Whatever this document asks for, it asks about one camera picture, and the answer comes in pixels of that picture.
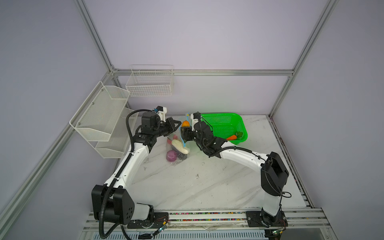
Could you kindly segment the yellow green toy corn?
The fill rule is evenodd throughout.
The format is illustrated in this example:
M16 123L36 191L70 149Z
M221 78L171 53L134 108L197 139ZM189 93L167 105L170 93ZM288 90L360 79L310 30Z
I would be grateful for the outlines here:
M182 125L181 125L182 128L188 128L188 127L190 127L190 126L191 126L191 124L190 124L189 121L183 121L183 122L182 122Z

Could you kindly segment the white toy radish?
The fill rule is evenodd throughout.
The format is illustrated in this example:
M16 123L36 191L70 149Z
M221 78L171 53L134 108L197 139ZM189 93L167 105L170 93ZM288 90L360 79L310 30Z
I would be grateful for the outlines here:
M190 153L189 149L184 147L183 143L181 141L173 141L171 142L172 147L174 147L177 151L184 155L188 155Z

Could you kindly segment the clear zip bag blue zipper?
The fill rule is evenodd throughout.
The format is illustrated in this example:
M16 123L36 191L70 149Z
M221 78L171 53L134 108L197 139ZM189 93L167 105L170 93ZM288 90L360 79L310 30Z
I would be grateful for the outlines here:
M166 144L166 160L172 165L176 165L186 160L190 154L189 143L182 139L182 127L189 127L191 124L190 114L185 114L184 117L179 117L176 120L181 122L179 128L172 134L167 136Z

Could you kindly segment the purple toy onion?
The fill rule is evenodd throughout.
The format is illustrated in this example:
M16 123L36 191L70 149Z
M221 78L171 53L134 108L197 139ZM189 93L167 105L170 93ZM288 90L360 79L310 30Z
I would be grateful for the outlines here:
M178 153L176 151L170 150L166 154L166 159L168 162L175 162L178 159Z

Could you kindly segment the green plastic basket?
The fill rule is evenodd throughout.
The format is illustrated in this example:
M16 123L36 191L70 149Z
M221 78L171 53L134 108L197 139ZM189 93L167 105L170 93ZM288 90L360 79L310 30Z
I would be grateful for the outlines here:
M226 139L236 132L243 132L241 139L229 141L235 145L245 142L248 139L248 132L243 118L235 113L202 114L203 121L206 122L215 137Z

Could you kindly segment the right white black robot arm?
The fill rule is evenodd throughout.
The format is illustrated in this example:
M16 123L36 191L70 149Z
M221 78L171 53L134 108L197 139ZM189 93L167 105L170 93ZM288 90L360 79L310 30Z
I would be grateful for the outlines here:
M279 154L261 154L239 147L227 139L214 136L211 126L203 121L202 115L192 114L191 123L181 125L181 138L184 142L194 141L208 157L227 159L260 173L260 185L265 192L264 205L260 213L260 222L271 227L278 222L281 213L281 201L285 197L284 186L289 171Z

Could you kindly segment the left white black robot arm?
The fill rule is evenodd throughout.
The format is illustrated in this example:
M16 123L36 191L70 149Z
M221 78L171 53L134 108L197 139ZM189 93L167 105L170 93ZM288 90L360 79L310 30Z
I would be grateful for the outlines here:
M154 207L135 202L129 194L129 187L157 139L174 133L181 122L171 117L166 118L165 107L141 110L141 113L141 125L135 133L131 131L129 119L126 118L131 144L128 153L112 176L103 185L96 185L92 190L94 217L101 229L106 223L117 227L138 221L150 226L155 221Z

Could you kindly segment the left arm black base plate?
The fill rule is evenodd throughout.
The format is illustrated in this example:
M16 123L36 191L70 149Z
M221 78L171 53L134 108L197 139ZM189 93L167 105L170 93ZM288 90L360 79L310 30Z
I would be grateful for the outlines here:
M168 212L153 212L149 214L146 220L130 221L127 225L128 229L158 229L169 220Z

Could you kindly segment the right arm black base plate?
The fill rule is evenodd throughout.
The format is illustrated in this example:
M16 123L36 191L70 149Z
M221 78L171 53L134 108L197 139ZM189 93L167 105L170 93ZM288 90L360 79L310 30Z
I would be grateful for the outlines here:
M282 210L278 210L276 216L271 216L264 210L247 211L246 219L249 227L286 228L288 226L287 218Z

